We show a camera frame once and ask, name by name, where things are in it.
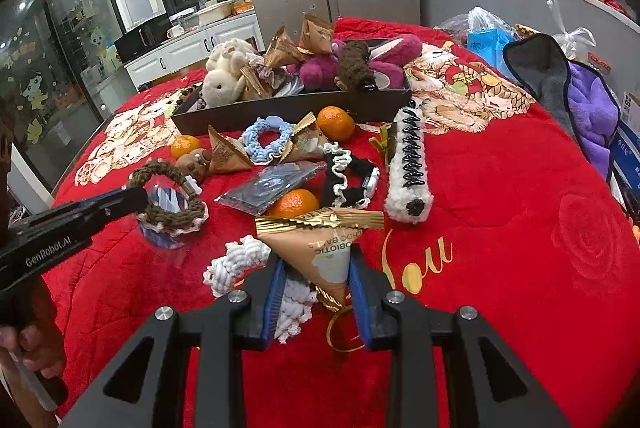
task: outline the purple plush lining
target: purple plush lining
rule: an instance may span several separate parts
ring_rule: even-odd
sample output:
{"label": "purple plush lining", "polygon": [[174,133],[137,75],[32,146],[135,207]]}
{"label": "purple plush lining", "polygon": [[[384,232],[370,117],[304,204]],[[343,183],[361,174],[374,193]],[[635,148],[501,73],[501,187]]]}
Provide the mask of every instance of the purple plush lining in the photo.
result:
{"label": "purple plush lining", "polygon": [[596,74],[574,62],[569,66],[567,100],[575,133],[589,162],[606,179],[610,156],[607,144],[618,125],[618,107]]}

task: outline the blue scrunchie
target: blue scrunchie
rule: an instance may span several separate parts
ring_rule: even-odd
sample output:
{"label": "blue scrunchie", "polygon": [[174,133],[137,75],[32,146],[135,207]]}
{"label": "blue scrunchie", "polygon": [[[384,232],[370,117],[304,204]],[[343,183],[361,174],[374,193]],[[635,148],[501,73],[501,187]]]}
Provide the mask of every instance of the blue scrunchie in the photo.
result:
{"label": "blue scrunchie", "polygon": [[[280,132],[280,137],[262,147],[258,141],[258,137],[267,130],[274,130]],[[246,148],[246,154],[251,159],[252,163],[256,165],[269,164],[274,158],[280,157],[284,151],[284,147],[287,141],[291,137],[293,131],[293,125],[291,123],[284,122],[280,117],[274,115],[268,116],[267,119],[258,117],[258,120],[247,128],[240,140]]]}

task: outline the open tray box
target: open tray box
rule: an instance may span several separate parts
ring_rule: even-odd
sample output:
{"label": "open tray box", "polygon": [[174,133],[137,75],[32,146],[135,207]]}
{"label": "open tray box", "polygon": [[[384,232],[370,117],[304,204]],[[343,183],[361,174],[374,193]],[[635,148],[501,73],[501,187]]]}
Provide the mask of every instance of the open tray box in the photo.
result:
{"label": "open tray box", "polygon": [[[386,40],[363,40],[370,47]],[[375,92],[315,92],[285,97],[271,97],[253,101],[238,101],[215,108],[193,110],[202,87],[197,87],[176,109],[172,119],[183,135],[206,135],[211,125],[218,132],[242,131],[258,117],[277,115],[284,121],[296,123],[307,113],[318,112],[325,106],[338,106],[349,112],[355,122],[390,122],[398,110],[411,101],[411,89],[406,76],[404,88]]]}

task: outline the metal screw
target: metal screw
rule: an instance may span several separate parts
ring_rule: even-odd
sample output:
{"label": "metal screw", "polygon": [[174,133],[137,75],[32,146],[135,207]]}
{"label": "metal screw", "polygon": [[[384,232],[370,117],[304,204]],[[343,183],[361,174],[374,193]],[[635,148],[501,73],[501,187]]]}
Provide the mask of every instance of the metal screw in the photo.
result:
{"label": "metal screw", "polygon": [[386,294],[386,301],[388,301],[389,303],[394,303],[394,304],[398,304],[398,303],[402,303],[404,302],[404,293],[402,291],[389,291]]}
{"label": "metal screw", "polygon": [[156,319],[164,322],[166,319],[170,319],[174,315],[174,310],[166,305],[156,309]]}
{"label": "metal screw", "polygon": [[228,296],[231,303],[240,303],[246,300],[246,292],[244,292],[242,289],[231,291]]}
{"label": "metal screw", "polygon": [[478,318],[478,311],[471,305],[465,305],[464,307],[460,307],[460,316],[463,319],[476,319]]}

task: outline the black lacing thread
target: black lacing thread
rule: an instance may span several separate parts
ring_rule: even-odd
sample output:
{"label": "black lacing thread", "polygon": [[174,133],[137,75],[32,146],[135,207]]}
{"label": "black lacing thread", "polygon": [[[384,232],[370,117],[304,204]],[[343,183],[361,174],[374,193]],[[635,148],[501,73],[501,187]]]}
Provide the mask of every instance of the black lacing thread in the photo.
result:
{"label": "black lacing thread", "polygon": [[402,119],[405,126],[402,131],[405,133],[402,137],[402,151],[406,154],[402,157],[402,169],[404,175],[402,178],[406,180],[403,188],[410,188],[411,186],[424,185],[424,172],[422,171],[422,163],[420,162],[420,136],[417,132],[420,128],[415,125],[416,122],[420,122],[420,118],[414,111],[404,108],[402,110],[407,117]]}

